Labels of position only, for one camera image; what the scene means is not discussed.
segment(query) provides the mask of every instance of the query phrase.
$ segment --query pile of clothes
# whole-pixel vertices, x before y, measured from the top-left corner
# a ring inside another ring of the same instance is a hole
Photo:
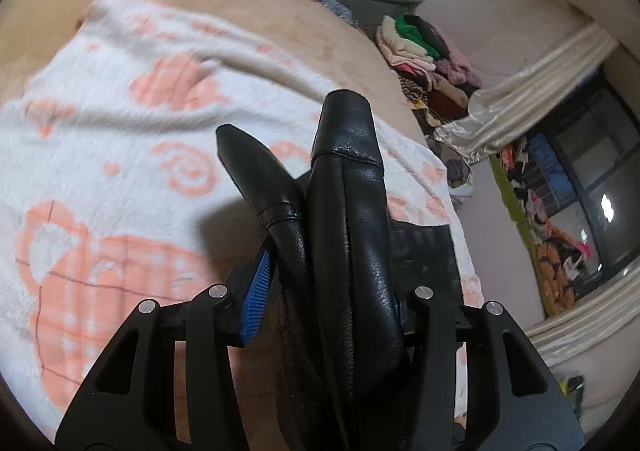
[[[504,147],[498,158],[526,215],[529,231],[535,244],[533,265],[539,280],[542,303],[547,315],[557,315],[571,309],[582,292],[580,282],[589,275],[585,261],[592,256],[591,248],[583,241],[559,229],[550,219],[538,193],[527,186],[524,178],[528,164],[536,164],[549,183],[548,168],[534,146],[520,138]]]
[[[472,192],[471,168],[462,155],[436,141],[433,130],[468,115],[469,97],[482,88],[482,81],[456,45],[419,16],[385,16],[376,43],[396,72],[427,145],[447,167],[450,194],[459,205]]]

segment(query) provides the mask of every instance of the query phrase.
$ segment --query window frame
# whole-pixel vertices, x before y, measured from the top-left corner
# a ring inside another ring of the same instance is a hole
[[[573,205],[575,202],[580,202],[582,210],[586,216],[587,223],[589,224],[591,234],[593,235],[594,245],[596,246],[600,256],[600,263],[602,265],[602,269],[599,273],[600,278],[598,280],[600,284],[609,281],[613,276],[628,266],[636,257],[640,256],[640,240],[638,240],[636,247],[626,251],[618,261],[612,261],[611,255],[607,250],[606,235],[598,221],[598,208],[600,207],[600,204],[594,204],[589,197],[589,193],[618,171],[625,162],[640,152],[640,140],[636,142],[636,145],[631,150],[620,157],[612,168],[609,168],[587,187],[583,187],[580,179],[574,171],[571,161],[568,159],[558,142],[558,136],[566,131],[571,124],[574,124],[575,121],[580,119],[585,111],[591,108],[587,104],[588,100],[601,89],[608,91],[618,102],[640,135],[640,121],[638,121],[638,118],[627,106],[624,99],[618,94],[616,89],[613,88],[609,81],[607,81],[602,68],[600,68],[598,72],[591,77],[591,79],[569,95],[561,105],[551,111],[545,119],[527,132],[527,139],[538,134],[543,134],[545,136],[547,142],[556,153],[556,157],[558,157],[562,168],[566,171],[567,177],[569,177],[569,180],[574,186],[577,199],[558,209],[556,214]]]

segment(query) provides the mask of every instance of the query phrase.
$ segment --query orange pattern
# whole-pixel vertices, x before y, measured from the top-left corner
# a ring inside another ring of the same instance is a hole
[[[428,162],[423,162],[420,168],[420,174],[427,180],[428,182],[433,182],[439,184],[443,182],[445,179],[445,170],[443,168],[436,168],[433,164],[429,164]]]
[[[134,101],[153,108],[168,104],[170,110],[196,110],[210,103],[226,105],[231,99],[218,92],[220,84],[188,54],[177,54],[155,63],[151,72],[129,85]]]
[[[118,173],[120,173],[122,168],[120,167],[120,164],[118,164],[117,162],[114,162],[113,160],[108,160],[107,162],[104,163],[102,170],[104,171],[104,174],[107,176],[116,176]]]
[[[262,54],[270,57],[273,62],[276,62],[281,67],[292,69],[294,67],[293,61],[283,53],[280,49],[271,45],[260,45],[256,49],[256,54]]]
[[[284,163],[287,158],[299,158],[300,160],[311,164],[311,154],[303,148],[300,148],[300,146],[295,144],[294,142],[278,141],[274,144],[271,144],[269,149],[280,162]]]
[[[424,211],[410,204],[404,198],[388,195],[386,197],[386,206],[391,218],[394,220],[413,222],[420,226],[424,225]]]
[[[216,167],[198,148],[183,142],[161,142],[151,153],[165,155],[162,169],[169,176],[169,187],[184,196],[202,196],[216,186]]]
[[[449,224],[451,218],[445,209],[444,203],[441,198],[434,193],[428,192],[425,197],[425,207],[427,211],[436,217],[438,222],[442,224]]]
[[[158,31],[158,26],[151,16],[147,16],[146,14],[136,14],[133,17],[133,21],[138,24],[138,28],[135,30],[135,33],[139,36],[155,34]]]
[[[462,276],[460,279],[465,305],[480,308],[482,306],[482,288],[480,278],[475,274]]]
[[[73,246],[39,283],[32,274],[32,245],[41,229],[50,233],[52,227],[64,231]],[[55,201],[27,211],[16,255],[20,277],[36,298],[29,329],[42,382],[62,410],[138,302],[148,297],[162,305],[187,301],[220,281],[203,256],[170,243],[130,235],[94,238]]]
[[[24,104],[24,116],[36,124],[38,134],[43,139],[51,135],[56,121],[71,117],[74,111],[75,105],[62,104],[55,99],[39,99]]]
[[[178,39],[178,35],[172,32],[158,32],[156,38],[162,38],[163,40],[175,41]]]
[[[201,30],[212,36],[226,36],[229,31],[226,28],[218,27],[217,25],[210,24],[208,22],[200,22],[194,20],[191,22],[191,28]]]

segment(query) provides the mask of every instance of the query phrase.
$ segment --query folded clothes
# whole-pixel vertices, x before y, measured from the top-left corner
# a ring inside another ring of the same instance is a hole
[[[436,70],[436,65],[433,64],[433,59],[431,59],[431,57],[404,57],[395,54],[391,47],[387,43],[385,43],[385,40],[382,37],[381,27],[378,27],[378,29],[376,30],[376,43],[378,44],[378,48],[382,53],[382,56],[391,66],[407,64],[411,66],[416,72],[420,73],[434,72]]]
[[[475,86],[473,86],[469,81],[466,81],[460,85],[456,85],[456,88],[459,88],[460,90],[462,90],[463,92],[465,92],[465,95],[471,99],[471,96],[474,94],[474,92],[476,90],[478,90],[478,88],[476,88]]]
[[[471,63],[460,49],[451,41],[436,25],[433,25],[438,35],[443,39],[449,49],[448,59],[438,59],[438,72],[447,76],[452,85],[470,83],[476,88],[482,88],[482,81],[473,73]]]
[[[461,108],[442,92],[432,90],[428,93],[429,110],[443,123],[450,123],[468,115],[466,108]]]
[[[437,33],[433,25],[415,14],[405,14],[404,20],[409,25],[413,25],[418,28],[418,32],[420,32],[420,36],[422,36],[424,42],[436,49],[440,53],[440,57],[449,58],[449,49],[447,48],[447,44]]]
[[[465,92],[453,86],[449,81],[447,81],[440,74],[433,73],[431,75],[433,77],[433,89],[445,94],[449,99],[451,99],[455,104],[457,104],[460,108],[468,107],[469,98],[466,96]]]
[[[426,92],[430,92],[433,89],[433,78],[431,77],[431,73],[427,73],[425,76],[423,74],[415,73],[414,70],[407,70],[407,68],[410,69],[406,64],[393,67],[398,75],[409,79],[409,81],[413,81],[417,85],[421,86]]]
[[[415,25],[408,24],[402,16],[396,18],[396,31],[403,38],[411,40],[414,43],[420,45],[424,50],[427,51],[427,54],[429,56],[433,57],[433,59],[440,58],[440,53],[434,47],[424,41],[424,38],[421,36],[418,28],[415,27]]]
[[[398,79],[400,80],[400,86],[402,87],[404,97],[406,97],[411,103],[422,102],[422,99],[424,99],[426,94],[424,88],[399,73]]]
[[[406,40],[402,38],[398,32],[396,31],[396,22],[393,18],[389,16],[385,16],[382,18],[382,25],[380,27],[380,32],[382,34],[382,39],[385,40],[385,43],[391,47],[391,50],[394,51],[395,54],[398,54],[399,51],[405,50],[416,56],[424,57],[427,56],[427,51],[423,49],[417,43],[414,43],[411,40]]]
[[[424,103],[422,99],[418,99],[417,101],[411,102],[412,110],[428,110],[429,107]]]

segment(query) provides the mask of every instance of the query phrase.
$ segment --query white blanket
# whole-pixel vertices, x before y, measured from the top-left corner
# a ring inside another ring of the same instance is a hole
[[[136,304],[191,299],[264,236],[217,159],[232,123],[294,176],[335,85],[276,44],[149,0],[96,0],[0,110],[0,371],[52,437]],[[445,168],[380,120],[391,214],[449,223],[468,304],[479,281]],[[456,414],[465,408],[458,360]]]

